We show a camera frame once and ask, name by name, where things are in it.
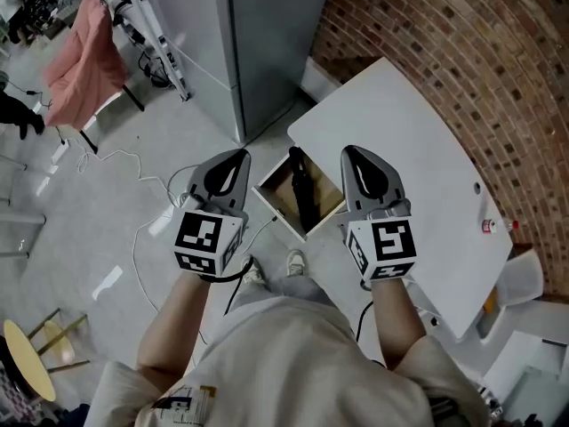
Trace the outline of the wooden drawer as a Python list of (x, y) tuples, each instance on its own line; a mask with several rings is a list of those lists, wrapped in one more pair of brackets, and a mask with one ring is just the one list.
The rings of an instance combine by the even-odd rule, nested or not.
[(309, 233), (301, 227), (299, 210), (293, 194), (289, 150), (287, 155), (252, 187), (252, 191), (299, 241), (306, 242), (345, 206), (345, 200), (341, 191), (312, 159), (304, 152), (303, 156), (315, 185), (315, 200), (320, 212), (320, 222)]

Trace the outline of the white desk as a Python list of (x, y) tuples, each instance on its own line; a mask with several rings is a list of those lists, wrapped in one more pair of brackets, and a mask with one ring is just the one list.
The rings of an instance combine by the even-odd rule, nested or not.
[(412, 205), (418, 261), (411, 273), (456, 338), (469, 330), (512, 248), (477, 169), (443, 119), (388, 59), (381, 58), (288, 129), (336, 185), (341, 150), (368, 149), (399, 173)]

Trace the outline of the white plastic bin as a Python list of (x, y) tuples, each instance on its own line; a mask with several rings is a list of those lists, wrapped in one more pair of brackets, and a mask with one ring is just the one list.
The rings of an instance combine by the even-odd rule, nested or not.
[(492, 339), (500, 322), (505, 319), (507, 308), (541, 297), (543, 286), (543, 270), (534, 249), (508, 259), (475, 324), (482, 342)]

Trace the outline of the person's left forearm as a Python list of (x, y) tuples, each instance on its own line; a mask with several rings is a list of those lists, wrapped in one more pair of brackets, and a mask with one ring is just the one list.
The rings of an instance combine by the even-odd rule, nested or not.
[(182, 272), (141, 339), (136, 370), (161, 392), (185, 374), (209, 290), (210, 284), (197, 274)]

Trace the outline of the person's left shoe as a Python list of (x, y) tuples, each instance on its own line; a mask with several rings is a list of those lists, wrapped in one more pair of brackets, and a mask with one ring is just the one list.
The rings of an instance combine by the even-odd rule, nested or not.
[(262, 268), (254, 256), (247, 255), (242, 260), (242, 268), (245, 269), (246, 267), (248, 267), (248, 270), (243, 276), (243, 282), (245, 284), (257, 284), (262, 286), (267, 284)]

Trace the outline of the person's right forearm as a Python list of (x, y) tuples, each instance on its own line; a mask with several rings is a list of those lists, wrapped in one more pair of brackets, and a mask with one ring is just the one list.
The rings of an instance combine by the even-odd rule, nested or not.
[(374, 281), (371, 291), (381, 353), (393, 370), (426, 330), (401, 278)]

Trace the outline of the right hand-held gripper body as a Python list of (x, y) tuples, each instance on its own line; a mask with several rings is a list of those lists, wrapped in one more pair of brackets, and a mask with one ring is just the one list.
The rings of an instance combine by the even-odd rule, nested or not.
[(346, 203), (345, 246), (363, 282), (404, 277), (417, 258), (411, 227), (411, 202), (384, 206), (361, 200)]

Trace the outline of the black chair frame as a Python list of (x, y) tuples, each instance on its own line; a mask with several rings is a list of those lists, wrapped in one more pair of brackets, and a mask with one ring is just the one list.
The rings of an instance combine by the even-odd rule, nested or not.
[(140, 111), (145, 111), (145, 106), (139, 101), (139, 99), (134, 95), (134, 93), (130, 90), (127, 85), (123, 85), (122, 90), (120, 92), (115, 93), (110, 98), (108, 98), (90, 117), (84, 127), (79, 131), (80, 136), (83, 140), (87, 143), (89, 149), (92, 151), (93, 154), (97, 155), (99, 152), (99, 147), (92, 141), (89, 137), (87, 131), (93, 127), (94, 125), (98, 124), (98, 116), (99, 113), (105, 108), (107, 108), (111, 103), (121, 99), (123, 96), (127, 96), (128, 99), (134, 104), (134, 106)]

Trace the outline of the white metal shelving frame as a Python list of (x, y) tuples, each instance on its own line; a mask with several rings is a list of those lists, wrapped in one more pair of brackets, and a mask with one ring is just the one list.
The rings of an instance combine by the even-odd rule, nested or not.
[(113, 24), (120, 27), (134, 46), (142, 50), (142, 57), (156, 66), (150, 75), (173, 87), (183, 101), (191, 97), (181, 67), (165, 38), (150, 0), (104, 0), (110, 10)]

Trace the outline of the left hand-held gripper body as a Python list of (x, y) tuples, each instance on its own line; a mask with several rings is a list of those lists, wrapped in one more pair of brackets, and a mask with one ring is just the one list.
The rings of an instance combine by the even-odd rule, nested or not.
[(202, 279), (239, 279), (244, 271), (226, 275), (225, 269), (244, 235), (245, 214), (187, 195), (172, 214), (172, 251), (182, 270)]

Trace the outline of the person's right shoe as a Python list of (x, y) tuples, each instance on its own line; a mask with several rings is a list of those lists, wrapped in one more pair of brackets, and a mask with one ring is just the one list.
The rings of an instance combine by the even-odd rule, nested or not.
[(307, 262), (304, 253), (300, 250), (292, 250), (287, 257), (286, 263), (288, 277), (303, 277), (307, 275)]

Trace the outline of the person's grey trousers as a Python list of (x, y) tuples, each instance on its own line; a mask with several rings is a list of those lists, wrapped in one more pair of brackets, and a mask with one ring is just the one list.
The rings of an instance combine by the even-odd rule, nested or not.
[(315, 280), (299, 275), (279, 278), (273, 282), (266, 282), (264, 279), (246, 282), (241, 286), (229, 310), (276, 297), (292, 297), (336, 308), (336, 304)]

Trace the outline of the person's beige shirt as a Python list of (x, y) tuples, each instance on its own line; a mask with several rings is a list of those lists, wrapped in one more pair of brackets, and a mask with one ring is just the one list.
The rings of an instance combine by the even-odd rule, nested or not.
[(388, 370), (335, 308), (291, 297), (230, 312), (196, 367), (166, 391), (106, 365), (84, 427), (489, 427), (488, 408), (424, 336)]

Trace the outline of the person's shoe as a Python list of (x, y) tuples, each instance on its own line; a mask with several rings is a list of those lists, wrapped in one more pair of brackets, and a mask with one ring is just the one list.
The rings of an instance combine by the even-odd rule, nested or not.
[(242, 268), (245, 269), (246, 267), (248, 267), (248, 270), (243, 276), (243, 282), (245, 284), (257, 284), (262, 286), (267, 284), (262, 268), (254, 256), (247, 255), (242, 260)]
[(287, 257), (286, 263), (288, 277), (303, 277), (307, 275), (307, 262), (304, 253), (300, 250), (292, 250)]

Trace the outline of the pink cloth on chair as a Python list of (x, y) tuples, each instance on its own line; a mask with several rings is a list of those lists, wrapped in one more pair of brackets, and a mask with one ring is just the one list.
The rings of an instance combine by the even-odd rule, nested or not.
[(81, 130), (96, 112), (123, 90), (128, 69), (113, 40), (104, 0), (82, 0), (62, 48), (44, 70), (52, 104), (48, 126)]

